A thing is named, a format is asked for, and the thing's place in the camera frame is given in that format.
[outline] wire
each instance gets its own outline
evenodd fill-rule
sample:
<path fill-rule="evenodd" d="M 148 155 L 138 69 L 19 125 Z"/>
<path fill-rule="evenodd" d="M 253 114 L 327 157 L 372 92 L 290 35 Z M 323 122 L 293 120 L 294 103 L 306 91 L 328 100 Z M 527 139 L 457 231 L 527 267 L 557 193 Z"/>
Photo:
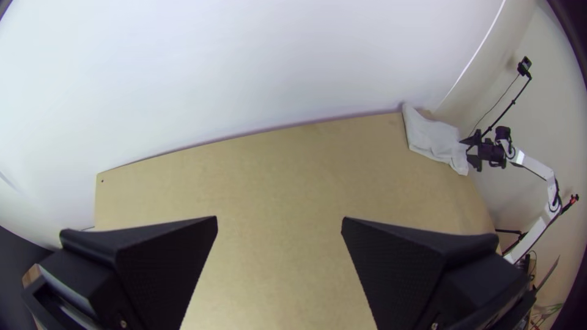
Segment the wire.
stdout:
<path fill-rule="evenodd" d="M 532 268 L 532 270 L 528 272 L 528 274 L 530 276 L 532 276 L 532 273 L 534 272 L 534 270 L 536 270 L 536 265 L 538 264 L 538 255 L 536 254 L 536 251 L 534 251 L 534 250 L 528 251 L 528 253 L 532 253 L 532 252 L 534 253 L 534 268 Z"/>
<path fill-rule="evenodd" d="M 475 131 L 475 128 L 477 128 L 477 125 L 479 125 L 479 123 L 483 120 L 483 118 L 485 118 L 485 116 L 488 115 L 488 113 L 491 112 L 491 110 L 493 110 L 495 108 L 495 106 L 501 101 L 501 99 L 506 96 L 506 94 L 508 93 L 509 89 L 512 87 L 512 85 L 515 83 L 515 81 L 520 77 L 520 74 L 518 73 L 518 75 L 514 78 L 514 80 L 512 81 L 512 83 L 508 86 L 508 88 L 506 88 L 506 91 L 503 92 L 503 94 L 501 94 L 500 98 L 497 100 L 497 102 L 495 102 L 495 104 L 491 107 L 491 109 L 487 110 L 487 112 L 483 115 L 483 117 L 481 117 L 481 119 L 477 120 L 477 123 L 475 124 L 475 126 L 473 127 L 473 129 L 471 130 L 471 133 L 469 133 L 468 136 L 471 136 L 471 134 L 473 134 L 473 132 Z"/>

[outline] robotic arm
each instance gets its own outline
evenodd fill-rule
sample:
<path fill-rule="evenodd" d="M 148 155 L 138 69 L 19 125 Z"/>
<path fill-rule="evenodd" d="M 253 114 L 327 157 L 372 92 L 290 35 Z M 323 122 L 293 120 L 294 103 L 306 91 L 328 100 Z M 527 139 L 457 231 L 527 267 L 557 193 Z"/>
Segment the robotic arm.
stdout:
<path fill-rule="evenodd" d="M 484 160 L 488 161 L 491 167 L 501 168 L 505 168 L 507 163 L 510 162 L 513 166 L 525 168 L 536 174 L 547 183 L 548 201 L 544 206 L 545 213 L 536 219 L 529 231 L 522 233 L 513 230 L 496 229 L 498 232 L 517 233 L 519 235 L 518 242 L 504 251 L 504 258 L 511 263 L 516 263 L 528 253 L 557 217 L 579 200 L 579 196 L 571 196 L 570 202 L 563 207 L 554 171 L 536 159 L 527 156 L 521 149 L 515 147 L 512 144 L 511 130 L 509 127 L 499 126 L 496 128 L 495 143 L 491 139 L 485 139 L 485 142 L 482 142 L 481 130 L 476 130 L 474 135 L 462 140 L 461 143 L 470 146 L 476 145 L 478 147 L 477 155 L 467 155 L 467 161 L 478 172 L 481 171 L 482 161 Z"/>

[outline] white towel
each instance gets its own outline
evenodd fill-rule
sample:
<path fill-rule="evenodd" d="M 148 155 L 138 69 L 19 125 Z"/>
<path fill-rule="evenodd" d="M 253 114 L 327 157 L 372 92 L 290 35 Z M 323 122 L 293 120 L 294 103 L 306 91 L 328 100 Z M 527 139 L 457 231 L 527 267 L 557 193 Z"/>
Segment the white towel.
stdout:
<path fill-rule="evenodd" d="M 460 175 L 469 173 L 467 146 L 459 143 L 459 129 L 443 122 L 428 120 L 416 109 L 404 104 L 405 134 L 411 151 L 449 164 Z"/>

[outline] beige table surface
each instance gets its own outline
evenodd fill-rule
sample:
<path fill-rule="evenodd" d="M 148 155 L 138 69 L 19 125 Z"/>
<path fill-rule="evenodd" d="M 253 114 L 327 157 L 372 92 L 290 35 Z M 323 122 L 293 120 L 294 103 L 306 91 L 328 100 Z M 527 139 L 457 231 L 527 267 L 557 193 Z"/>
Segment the beige table surface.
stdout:
<path fill-rule="evenodd" d="M 97 230 L 207 215 L 218 236 L 182 329 L 375 329 L 344 216 L 493 232 L 469 178 L 408 150 L 401 114 L 240 137 L 97 176 Z"/>

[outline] white backdrop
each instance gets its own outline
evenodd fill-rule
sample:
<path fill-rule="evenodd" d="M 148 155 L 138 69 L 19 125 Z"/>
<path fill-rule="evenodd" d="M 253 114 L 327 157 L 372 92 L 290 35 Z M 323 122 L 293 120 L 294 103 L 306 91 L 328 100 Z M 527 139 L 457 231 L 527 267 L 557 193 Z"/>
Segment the white backdrop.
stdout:
<path fill-rule="evenodd" d="M 95 175 L 112 167 L 400 101 L 435 109 L 501 5 L 14 1 L 0 21 L 0 224 L 54 244 L 93 224 Z"/>

